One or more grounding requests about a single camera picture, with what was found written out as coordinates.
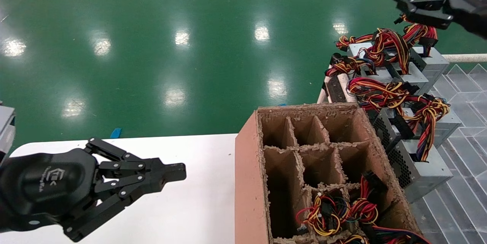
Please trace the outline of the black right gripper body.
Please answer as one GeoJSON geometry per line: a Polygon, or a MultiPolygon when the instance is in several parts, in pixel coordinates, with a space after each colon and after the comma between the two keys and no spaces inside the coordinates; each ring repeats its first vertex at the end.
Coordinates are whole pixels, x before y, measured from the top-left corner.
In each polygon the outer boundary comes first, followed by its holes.
{"type": "Polygon", "coordinates": [[[487,0],[448,0],[452,21],[483,39],[487,37],[487,0]]]}

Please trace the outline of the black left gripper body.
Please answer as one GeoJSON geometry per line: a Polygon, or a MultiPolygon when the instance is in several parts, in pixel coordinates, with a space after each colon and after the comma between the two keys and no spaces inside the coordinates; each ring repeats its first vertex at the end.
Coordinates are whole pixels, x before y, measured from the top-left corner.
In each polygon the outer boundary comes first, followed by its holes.
{"type": "Polygon", "coordinates": [[[8,157],[1,164],[1,233],[61,225],[90,234],[104,225],[95,211],[99,162],[80,148],[8,157]]]}

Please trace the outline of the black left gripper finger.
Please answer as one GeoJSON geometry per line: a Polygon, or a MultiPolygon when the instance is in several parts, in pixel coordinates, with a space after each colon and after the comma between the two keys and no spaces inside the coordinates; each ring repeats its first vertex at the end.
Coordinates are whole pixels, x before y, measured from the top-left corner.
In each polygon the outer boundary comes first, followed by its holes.
{"type": "Polygon", "coordinates": [[[183,163],[164,164],[160,158],[143,159],[98,138],[88,140],[84,151],[90,155],[100,155],[108,159],[97,165],[101,174],[145,174],[148,172],[186,174],[186,166],[183,163]]]}
{"type": "Polygon", "coordinates": [[[79,242],[141,196],[161,192],[166,183],[186,179],[186,172],[146,172],[119,180],[96,184],[91,201],[82,207],[80,214],[63,222],[65,235],[79,242]]]}

